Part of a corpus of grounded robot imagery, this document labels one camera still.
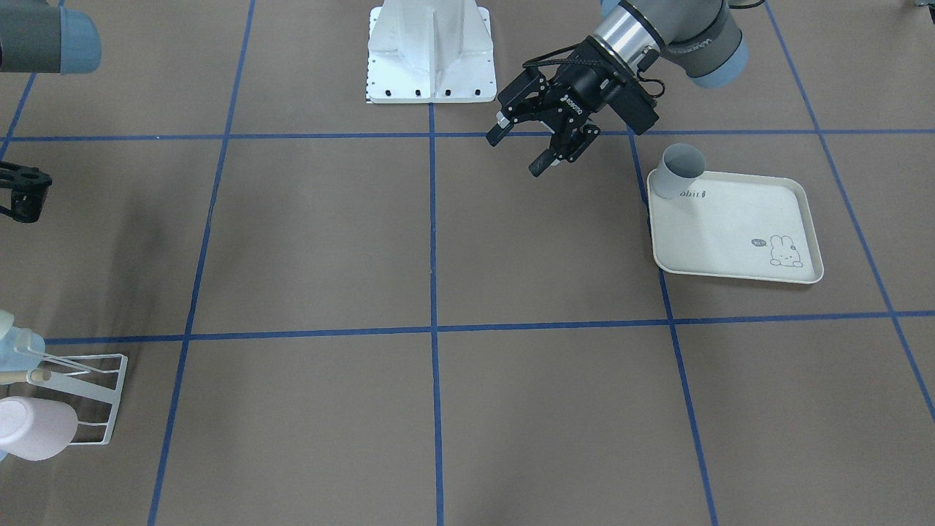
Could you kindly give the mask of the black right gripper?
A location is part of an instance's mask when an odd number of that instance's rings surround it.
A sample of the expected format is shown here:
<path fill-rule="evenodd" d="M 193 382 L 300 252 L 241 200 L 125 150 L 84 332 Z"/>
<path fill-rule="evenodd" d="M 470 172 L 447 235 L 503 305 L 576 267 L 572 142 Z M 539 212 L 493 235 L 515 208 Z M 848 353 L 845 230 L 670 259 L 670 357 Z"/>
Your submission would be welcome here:
<path fill-rule="evenodd" d="M 1 188 L 10 190 L 10 206 L 1 207 L 2 215 L 23 224 L 36 223 L 51 184 L 51 176 L 36 167 L 2 162 Z"/>

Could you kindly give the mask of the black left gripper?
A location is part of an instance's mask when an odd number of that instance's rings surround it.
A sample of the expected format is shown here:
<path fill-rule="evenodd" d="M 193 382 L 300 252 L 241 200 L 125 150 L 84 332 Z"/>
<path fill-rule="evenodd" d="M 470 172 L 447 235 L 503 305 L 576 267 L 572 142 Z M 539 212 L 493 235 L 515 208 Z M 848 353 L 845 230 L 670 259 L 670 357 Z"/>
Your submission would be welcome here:
<path fill-rule="evenodd" d="M 592 115 L 611 109 L 635 134 L 651 129 L 659 118 L 657 97 L 641 85 L 642 73 L 659 57 L 648 45 L 640 47 L 635 66 L 612 57 L 596 39 L 585 39 L 523 63 L 518 74 L 498 95 L 497 124 L 486 133 L 495 147 L 524 122 L 539 122 L 551 132 L 549 146 L 529 164 L 538 178 L 554 164 L 573 163 L 601 135 Z"/>

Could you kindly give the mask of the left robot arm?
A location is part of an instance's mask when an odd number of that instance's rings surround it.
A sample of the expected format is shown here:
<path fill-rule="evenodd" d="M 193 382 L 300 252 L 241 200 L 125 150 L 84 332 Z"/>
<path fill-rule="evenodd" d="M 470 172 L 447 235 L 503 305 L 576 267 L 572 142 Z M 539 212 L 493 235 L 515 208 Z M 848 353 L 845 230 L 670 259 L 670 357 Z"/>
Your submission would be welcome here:
<path fill-rule="evenodd" d="M 523 63 L 497 95 L 497 123 L 486 133 L 496 146 L 518 123 L 551 133 L 529 164 L 533 176 L 573 163 L 601 135 L 593 116 L 604 107 L 634 134 L 658 121 L 657 94 L 646 72 L 660 59 L 680 67 L 702 88 L 718 88 L 744 71 L 749 49 L 728 1 L 604 1 L 602 20 L 580 43 Z"/>

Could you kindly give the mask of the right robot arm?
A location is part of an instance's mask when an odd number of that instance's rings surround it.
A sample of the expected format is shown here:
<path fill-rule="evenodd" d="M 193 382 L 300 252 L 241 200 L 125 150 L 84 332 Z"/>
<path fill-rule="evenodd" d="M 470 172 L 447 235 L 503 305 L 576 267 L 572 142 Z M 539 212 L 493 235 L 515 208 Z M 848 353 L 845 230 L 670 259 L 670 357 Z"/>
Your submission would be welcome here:
<path fill-rule="evenodd" d="M 102 60 L 93 20 L 47 1 L 3 1 L 1 47 L 3 73 L 84 75 L 96 71 Z M 3 216 L 36 223 L 53 180 L 36 167 L 10 162 L 1 167 L 2 188 L 10 192 Z"/>

